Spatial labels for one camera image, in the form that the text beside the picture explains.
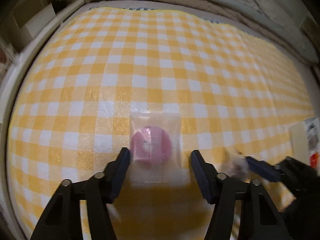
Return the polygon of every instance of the plastic bag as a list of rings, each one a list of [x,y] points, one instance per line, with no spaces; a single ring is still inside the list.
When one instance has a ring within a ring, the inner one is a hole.
[[[221,166],[221,172],[227,174],[229,177],[238,178],[246,181],[249,174],[249,165],[246,158],[241,152],[234,151],[228,154],[227,160]]]
[[[131,114],[130,179],[135,185],[171,183],[181,171],[180,116]]]

